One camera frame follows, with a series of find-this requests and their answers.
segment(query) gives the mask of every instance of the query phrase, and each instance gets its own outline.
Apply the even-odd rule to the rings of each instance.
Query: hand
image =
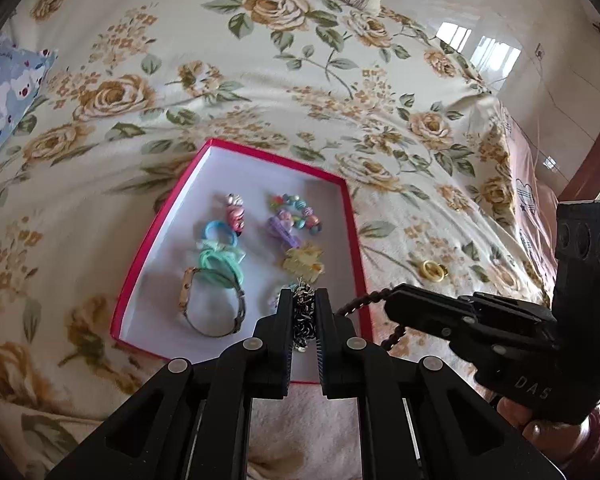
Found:
[[[563,464],[589,437],[589,418],[577,426],[548,420],[531,420],[532,412],[513,400],[502,398],[498,413],[555,464]]]

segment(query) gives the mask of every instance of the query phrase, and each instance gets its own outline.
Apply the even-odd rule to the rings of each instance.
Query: purple sleeve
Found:
[[[600,410],[589,415],[590,435],[564,467],[568,480],[600,480]]]

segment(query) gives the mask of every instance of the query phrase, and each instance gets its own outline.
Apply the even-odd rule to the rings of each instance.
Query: silver rivet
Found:
[[[189,363],[187,363],[184,359],[177,358],[169,361],[167,365],[167,370],[169,370],[172,374],[179,374],[187,369]]]
[[[442,370],[442,359],[440,359],[439,357],[435,357],[434,355],[426,356],[422,360],[422,364],[427,370],[430,370],[432,372]]]
[[[247,350],[258,350],[262,348],[262,339],[259,337],[249,337],[242,342]]]
[[[366,341],[361,337],[350,337],[347,339],[347,346],[352,350],[362,350],[366,346]]]

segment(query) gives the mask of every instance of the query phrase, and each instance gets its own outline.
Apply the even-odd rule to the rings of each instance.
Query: wooden trim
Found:
[[[600,194],[600,133],[558,200],[595,200]]]

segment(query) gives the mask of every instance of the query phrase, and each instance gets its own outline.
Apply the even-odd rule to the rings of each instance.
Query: pink blanket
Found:
[[[522,130],[513,119],[509,120],[509,124],[507,141],[516,186],[518,237],[542,277],[544,288],[552,297],[558,266],[554,257],[558,200],[547,185],[536,179],[534,158]]]

